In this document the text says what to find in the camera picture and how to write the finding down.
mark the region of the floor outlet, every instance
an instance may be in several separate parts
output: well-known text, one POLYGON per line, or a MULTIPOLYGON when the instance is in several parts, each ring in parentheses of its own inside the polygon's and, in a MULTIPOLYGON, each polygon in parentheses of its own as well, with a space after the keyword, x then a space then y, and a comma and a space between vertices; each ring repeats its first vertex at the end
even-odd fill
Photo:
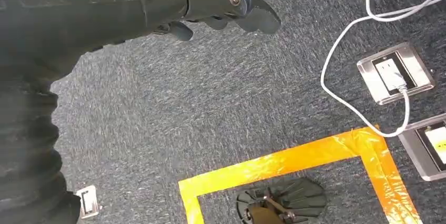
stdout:
POLYGON ((400 86, 406 86, 409 96, 435 86, 417 51, 409 43, 369 56, 357 65, 373 99, 380 105, 401 99, 400 86))

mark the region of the small metal plate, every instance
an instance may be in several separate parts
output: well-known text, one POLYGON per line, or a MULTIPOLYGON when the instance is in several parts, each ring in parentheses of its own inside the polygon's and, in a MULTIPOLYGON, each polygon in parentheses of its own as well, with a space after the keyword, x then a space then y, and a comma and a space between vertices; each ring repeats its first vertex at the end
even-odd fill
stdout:
POLYGON ((399 44, 357 63, 362 78, 366 82, 373 99, 379 105, 403 98, 403 95, 397 90, 388 89, 377 70, 376 65, 388 57, 393 58, 400 69, 401 75, 408 83, 409 96, 432 89, 435 86, 432 76, 421 61, 417 51, 409 43, 399 44))
POLYGON ((99 206, 96 197, 96 187, 89 186, 76 192, 80 197, 80 218, 86 219, 99 214, 99 206))
POLYGON ((446 114, 442 114, 411 124, 398 136, 426 181, 446 178, 446 135, 442 135, 445 126, 446 114))

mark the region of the gray carpet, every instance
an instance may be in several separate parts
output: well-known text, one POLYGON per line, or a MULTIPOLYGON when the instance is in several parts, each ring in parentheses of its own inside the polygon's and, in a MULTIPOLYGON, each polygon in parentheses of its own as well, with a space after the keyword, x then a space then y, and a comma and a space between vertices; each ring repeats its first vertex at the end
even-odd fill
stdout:
MULTIPOLYGON (((107 46, 53 85, 60 95, 56 148, 69 189, 96 185, 104 207, 86 223, 186 223, 178 181, 363 126, 322 91, 319 75, 342 29, 365 16, 364 0, 266 1, 282 18, 276 35, 190 24, 190 42, 150 35, 107 46)), ((422 0, 373 1, 380 12, 422 0)), ((437 81, 411 99, 411 121, 444 113, 445 13, 441 3, 400 22, 359 24, 335 54, 329 87, 384 131, 394 130, 403 103, 378 106, 356 62, 410 41, 437 81)), ((445 223, 446 180, 424 182, 398 139, 388 144, 423 222, 445 223)), ((327 189, 317 223, 387 223, 358 158, 255 185, 301 176, 327 189)), ((200 197, 206 224, 237 223, 240 189, 200 197)))

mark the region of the yellow tape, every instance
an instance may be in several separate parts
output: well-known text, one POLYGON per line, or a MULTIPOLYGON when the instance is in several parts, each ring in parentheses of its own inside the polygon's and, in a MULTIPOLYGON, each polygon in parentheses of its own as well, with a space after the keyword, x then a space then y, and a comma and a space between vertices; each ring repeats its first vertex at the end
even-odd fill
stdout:
POLYGON ((422 224, 381 136, 361 128, 179 182, 188 224, 204 224, 198 196, 360 156, 390 224, 422 224))

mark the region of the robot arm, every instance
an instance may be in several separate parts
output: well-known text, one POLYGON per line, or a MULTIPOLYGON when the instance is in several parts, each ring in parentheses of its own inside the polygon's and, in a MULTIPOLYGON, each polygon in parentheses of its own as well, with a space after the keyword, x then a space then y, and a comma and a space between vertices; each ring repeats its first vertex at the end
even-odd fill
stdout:
POLYGON ((268 34, 280 26, 262 0, 0 0, 0 223, 77 222, 80 201, 53 149, 52 82, 107 44, 151 33, 189 40, 180 21, 268 34))

